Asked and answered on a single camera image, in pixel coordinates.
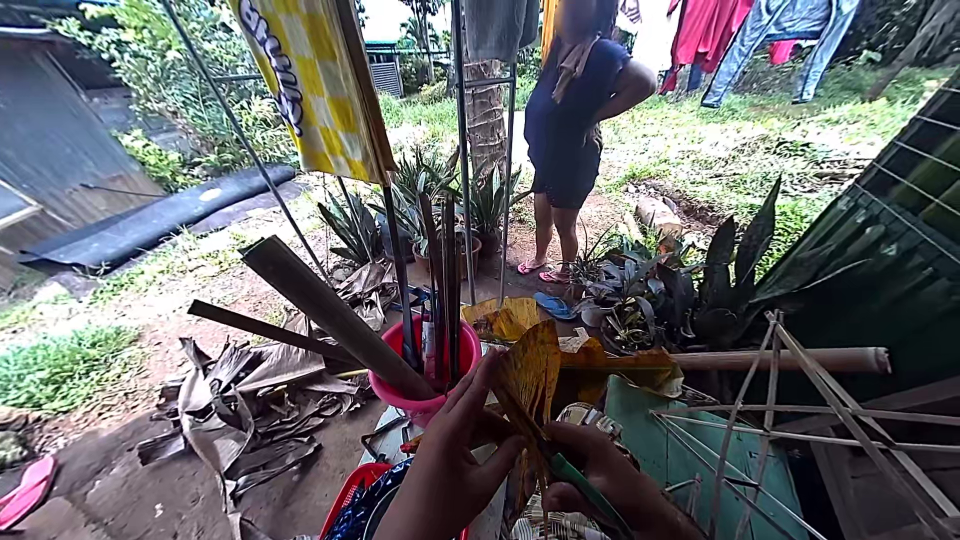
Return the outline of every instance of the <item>teal wooden board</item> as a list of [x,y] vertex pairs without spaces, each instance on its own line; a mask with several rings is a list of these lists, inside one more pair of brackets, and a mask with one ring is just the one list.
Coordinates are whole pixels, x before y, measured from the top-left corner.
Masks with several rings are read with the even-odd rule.
[[[623,444],[634,454],[643,470],[662,487],[693,479],[698,474],[703,479],[694,517],[706,530],[713,497],[714,475],[650,414],[651,410],[685,407],[686,405],[680,402],[667,400],[641,390],[620,377],[612,376],[608,380],[607,415],[623,426],[623,432],[620,435]],[[726,423],[725,419],[708,412],[696,412],[687,416],[708,422]],[[716,466],[716,456],[708,452],[704,446],[713,450],[715,454],[719,454],[724,431],[683,421],[675,421],[675,423],[692,436],[687,437],[686,442],[711,465]],[[728,461],[737,470],[752,478],[758,469],[759,450],[758,435],[735,431],[731,438]],[[736,477],[736,474],[728,471],[727,476]],[[690,487],[682,487],[673,493],[680,507],[686,506],[687,497],[692,493]],[[791,511],[803,517],[793,477],[787,467],[786,455],[773,445],[767,457],[763,487]],[[806,530],[769,498],[760,495],[757,504],[795,538],[807,537]],[[723,488],[720,496],[720,515],[717,519],[716,537],[719,540],[733,540],[742,512],[743,503],[728,488]],[[766,520],[756,515],[751,516],[750,528],[741,536],[745,540],[779,537],[782,537],[779,532]]]

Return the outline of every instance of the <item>pink flip-flop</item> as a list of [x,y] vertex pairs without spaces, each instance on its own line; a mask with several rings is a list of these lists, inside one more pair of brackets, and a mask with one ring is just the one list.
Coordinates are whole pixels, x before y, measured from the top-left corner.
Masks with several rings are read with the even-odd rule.
[[27,467],[20,485],[0,498],[0,530],[10,529],[43,502],[53,486],[56,469],[57,461],[51,455]]
[[542,282],[547,282],[547,283],[557,283],[561,285],[566,285],[567,283],[570,283],[570,277],[559,278],[557,276],[559,273],[560,272],[556,270],[550,270],[549,272],[540,272],[538,277]]
[[546,266],[546,261],[543,264],[538,264],[537,266],[528,266],[527,262],[529,261],[524,260],[522,263],[516,266],[516,271],[518,272],[519,275],[526,276],[527,274],[532,274],[539,268]]

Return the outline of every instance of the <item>sky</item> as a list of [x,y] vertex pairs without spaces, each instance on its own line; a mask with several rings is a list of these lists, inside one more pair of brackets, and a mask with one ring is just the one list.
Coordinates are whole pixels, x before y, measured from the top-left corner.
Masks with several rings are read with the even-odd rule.
[[[363,38],[396,41],[400,38],[400,23],[413,16],[410,8],[400,0],[363,0],[367,9],[367,26]],[[440,33],[450,27],[450,8],[445,5],[435,17],[430,17],[434,29]]]

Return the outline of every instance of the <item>pink bucket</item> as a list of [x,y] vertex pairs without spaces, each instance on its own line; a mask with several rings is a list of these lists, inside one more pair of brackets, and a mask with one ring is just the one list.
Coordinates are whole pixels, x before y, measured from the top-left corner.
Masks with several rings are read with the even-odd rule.
[[[416,346],[420,348],[420,337],[422,336],[422,322],[421,316],[414,316],[414,341]],[[384,332],[383,340],[390,346],[391,349],[396,351],[397,354],[401,354],[401,348],[403,346],[403,323],[397,323],[393,325],[389,330]],[[480,361],[480,338],[477,337],[473,327],[464,321],[460,320],[460,373],[466,374],[469,370],[473,369],[476,366],[477,362]],[[432,400],[426,400],[422,402],[408,400],[401,397],[389,384],[381,380],[373,372],[370,372],[370,386],[373,388],[373,392],[381,400],[387,403],[387,405],[393,405],[396,408],[402,409],[406,412],[407,416],[410,417],[410,420],[413,421],[414,425],[420,426],[421,428],[426,428],[427,424],[430,423],[430,420],[433,418],[434,414],[437,414],[437,411],[440,410],[440,407],[444,406],[446,403],[446,396],[440,395]]]

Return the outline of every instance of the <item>yellow checkered cloth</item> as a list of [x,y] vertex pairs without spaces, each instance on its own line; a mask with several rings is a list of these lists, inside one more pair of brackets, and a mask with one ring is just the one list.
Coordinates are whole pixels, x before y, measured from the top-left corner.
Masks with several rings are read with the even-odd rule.
[[[350,18],[338,12],[346,8],[353,16],[352,2],[230,0],[230,5],[297,145],[300,167],[382,184],[383,171],[396,166],[389,144],[378,152],[374,143],[378,133],[381,140],[386,133],[366,55],[348,49],[360,43],[362,50],[359,31],[355,22],[342,24]],[[345,33],[353,33],[352,40]],[[358,58],[362,65],[355,65]],[[370,95],[373,104],[364,99]]]

